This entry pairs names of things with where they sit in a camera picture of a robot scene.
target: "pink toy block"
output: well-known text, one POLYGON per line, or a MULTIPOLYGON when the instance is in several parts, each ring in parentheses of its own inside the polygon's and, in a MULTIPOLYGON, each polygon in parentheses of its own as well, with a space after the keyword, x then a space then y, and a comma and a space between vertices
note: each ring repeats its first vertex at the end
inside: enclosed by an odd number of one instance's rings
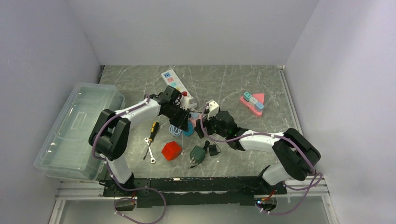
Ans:
POLYGON ((192 126, 193 126, 194 128, 195 128, 195 126, 197 126, 197 125, 195 124, 195 122, 196 122, 196 120, 198 120, 198 119, 201 119, 201 114, 199 114, 199 116, 198 116, 197 119, 194 119, 193 117, 189 118, 189 120, 191 121, 192 126))
MULTIPOLYGON (((253 94, 252 97, 256 98, 258 102, 262 103, 264 105, 264 93, 258 93, 258 94, 253 94)), ((248 101, 246 101, 243 96, 239 98, 239 101, 247 107, 256 117, 261 117, 262 111, 258 112, 254 106, 250 105, 248 101)))

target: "pink triangle block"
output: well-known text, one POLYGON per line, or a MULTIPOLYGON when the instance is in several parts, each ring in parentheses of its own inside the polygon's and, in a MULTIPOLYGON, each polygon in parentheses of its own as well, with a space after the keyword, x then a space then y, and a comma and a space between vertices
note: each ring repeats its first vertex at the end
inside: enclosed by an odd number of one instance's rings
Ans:
MULTIPOLYGON (((258 102, 260 102, 260 103, 262 103, 262 104, 264 105, 264 97, 265 97, 265 96, 264 96, 264 93, 253 94, 252 97, 256 98, 258 102)), ((258 112, 258 111, 255 109, 254 106, 250 105, 250 103, 247 102, 247 101, 243 98, 243 96, 241 96, 241 97, 239 98, 239 101, 240 101, 243 105, 245 105, 254 115, 256 115, 256 117, 258 117, 258 118, 261 117, 262 111, 261 111, 261 112, 258 112)))

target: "wrench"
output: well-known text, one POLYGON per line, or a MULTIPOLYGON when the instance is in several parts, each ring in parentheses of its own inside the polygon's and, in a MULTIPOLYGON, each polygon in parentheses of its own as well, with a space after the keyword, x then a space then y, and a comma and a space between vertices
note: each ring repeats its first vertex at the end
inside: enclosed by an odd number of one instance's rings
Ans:
POLYGON ((150 152, 150 156, 151 156, 150 162, 151 162, 152 164, 154 164, 154 163, 156 162, 156 160, 155 160, 155 158, 153 157, 153 153, 151 152, 151 147, 150 147, 150 144, 149 144, 149 138, 144 138, 144 141, 147 143, 148 151, 150 152))

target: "blue block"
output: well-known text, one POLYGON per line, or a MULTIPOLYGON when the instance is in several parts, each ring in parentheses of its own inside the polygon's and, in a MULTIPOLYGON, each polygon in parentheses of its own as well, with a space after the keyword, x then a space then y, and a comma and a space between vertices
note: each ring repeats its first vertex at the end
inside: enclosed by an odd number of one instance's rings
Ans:
POLYGON ((252 95, 251 95, 249 92, 245 92, 245 93, 243 94, 243 98, 244 98, 247 102, 249 102, 249 100, 250 100, 251 97, 252 97, 252 95))
POLYGON ((263 109, 264 109, 264 105, 263 105, 262 103, 260 103, 260 102, 257 102, 257 103, 255 104, 255 109, 256 109, 258 112, 261 112, 261 111, 263 111, 263 109))
POLYGON ((188 125, 188 131, 187 132, 183 131, 183 134, 186 137, 189 137, 194 133, 194 127, 192 126, 191 121, 188 121, 187 125, 188 125))

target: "electrical cord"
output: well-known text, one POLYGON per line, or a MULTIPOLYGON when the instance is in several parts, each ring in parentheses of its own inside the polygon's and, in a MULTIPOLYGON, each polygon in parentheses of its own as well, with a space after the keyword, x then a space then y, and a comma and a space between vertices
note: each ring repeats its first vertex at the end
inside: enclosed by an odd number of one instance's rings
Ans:
POLYGON ((182 134, 182 130, 180 128, 177 128, 174 125, 170 125, 169 126, 169 132, 171 135, 173 135, 173 137, 179 137, 182 134))
POLYGON ((202 163, 202 162, 198 163, 197 165, 190 166, 190 167, 188 167, 188 169, 192 169, 192 168, 194 168, 194 167, 198 166, 198 165, 199 165, 199 164, 201 164, 201 163, 202 163))
POLYGON ((119 113, 119 114, 116 114, 115 116, 111 117, 111 118, 101 127, 101 129, 98 131, 98 134, 96 135, 96 138, 95 138, 95 140, 93 141, 93 144, 92 144, 92 156, 93 156, 94 158, 96 158, 96 159, 103 160, 103 161, 105 162, 106 167, 107 167, 107 170, 108 170, 109 173, 110 173, 110 176, 114 179, 114 182, 116 183, 116 185, 117 185, 120 189, 122 189, 122 190, 124 190, 124 191, 137 191, 137 190, 147 190, 147 189, 148 189, 148 190, 155 191, 156 193, 158 193, 158 194, 161 196, 161 198, 162 198, 162 200, 163 200, 163 204, 164 204, 164 208, 163 208, 162 215, 161 215, 156 221, 151 222, 151 223, 142 223, 142 222, 139 222, 139 221, 134 220, 134 219, 132 219, 131 217, 126 216, 126 215, 122 214, 121 212, 117 211, 117 208, 116 208, 117 202, 129 200, 129 201, 132 201, 132 202, 136 203, 136 200, 133 199, 133 198, 129 198, 129 197, 120 198, 120 199, 116 200, 116 201, 114 202, 114 205, 113 205, 115 214, 118 214, 118 215, 120 215, 120 216, 122 216, 122 217, 124 217, 124 218, 126 218, 126 219, 128 219, 128 220, 130 220, 130 221, 132 221, 132 222, 134 222, 134 223, 137 223, 137 224, 155 224, 155 223, 158 223, 158 222, 164 217, 165 212, 166 212, 166 200, 165 200, 165 197, 163 196, 163 194, 162 194, 160 191, 158 191, 157 189, 149 188, 149 187, 134 188, 134 189, 127 189, 127 188, 125 188, 125 187, 122 187, 121 184, 120 184, 120 182, 119 182, 119 181, 117 180, 117 178, 114 176, 114 174, 113 174, 113 172, 112 172, 112 170, 111 170, 109 164, 107 163, 106 159, 105 159, 105 158, 102 158, 102 157, 99 157, 99 156, 97 156, 97 155, 95 154, 96 145, 98 144, 99 137, 100 137, 100 135, 103 133, 104 129, 106 129, 106 127, 107 127, 113 120, 117 119, 118 117, 120 117, 120 116, 122 116, 122 115, 125 115, 125 114, 127 114, 127 113, 129 113, 129 112, 135 111, 135 110, 137 110, 137 109, 139 109, 139 108, 142 108, 142 107, 144 107, 145 105, 147 105, 147 103, 150 101, 150 97, 149 97, 149 95, 145 95, 144 97, 145 97, 146 100, 142 101, 139 105, 133 107, 133 108, 130 109, 130 110, 123 111, 123 112, 121 112, 121 113, 119 113))
POLYGON ((262 198, 261 200, 262 200, 262 201, 268 201, 268 200, 274 195, 274 193, 275 193, 275 189, 273 189, 273 190, 271 191, 271 194, 270 194, 268 197, 262 198))
MULTIPOLYGON (((245 138, 245 137, 252 136, 251 134, 244 134, 244 135, 235 137, 235 138, 233 138, 233 139, 228 139, 228 140, 217 140, 217 139, 215 139, 215 138, 212 138, 211 136, 208 135, 208 133, 207 133, 206 130, 204 129, 204 122, 203 122, 204 112, 205 112, 205 110, 201 113, 200 125, 201 125, 202 132, 204 133, 204 136, 207 137, 207 138, 209 138, 210 140, 216 141, 216 142, 227 143, 227 142, 239 140, 239 139, 241 139, 241 138, 245 138)), ((282 139, 282 140, 287 141, 288 143, 290 143, 290 144, 300 153, 301 157, 305 160, 305 162, 306 162, 306 163, 308 164, 308 166, 310 167, 310 169, 311 169, 311 174, 314 174, 314 177, 313 177, 311 183, 308 185, 308 187, 301 188, 301 189, 296 189, 296 188, 293 188, 293 187, 288 186, 287 184, 284 184, 285 187, 287 187, 287 188, 289 188, 289 189, 292 189, 292 190, 307 190, 307 191, 305 192, 304 196, 301 198, 301 200, 297 203, 297 205, 296 205, 294 208, 292 208, 291 210, 289 210, 289 211, 287 211, 287 212, 281 212, 281 213, 270 213, 270 212, 268 212, 268 214, 271 214, 271 215, 286 215, 286 214, 289 214, 289 213, 294 212, 294 210, 296 210, 296 209, 301 205, 301 203, 305 200, 305 198, 306 198, 306 196, 307 196, 309 190, 310 190, 312 187, 315 187, 315 186, 323 179, 323 174, 322 174, 322 173, 316 173, 316 170, 315 170, 315 168, 313 167, 311 161, 309 161, 309 159, 305 156, 305 154, 303 153, 303 151, 302 151, 292 140, 290 140, 290 139, 288 139, 288 138, 286 138, 286 137, 280 136, 280 135, 269 134, 269 133, 265 133, 265 132, 255 132, 254 135, 265 135, 265 136, 275 137, 275 138, 279 138, 279 139, 282 139), (318 179, 315 183, 313 183, 313 181, 316 179, 317 176, 319 176, 319 179, 318 179)))

